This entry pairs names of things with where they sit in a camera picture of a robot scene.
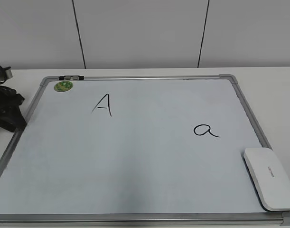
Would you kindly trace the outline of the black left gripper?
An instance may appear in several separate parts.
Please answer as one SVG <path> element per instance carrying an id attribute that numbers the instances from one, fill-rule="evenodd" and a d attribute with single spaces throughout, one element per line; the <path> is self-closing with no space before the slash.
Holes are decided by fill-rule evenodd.
<path id="1" fill-rule="evenodd" d="M 15 89 L 0 85 L 0 128 L 9 132 L 26 128 L 27 122 L 19 108 L 24 100 Z"/>

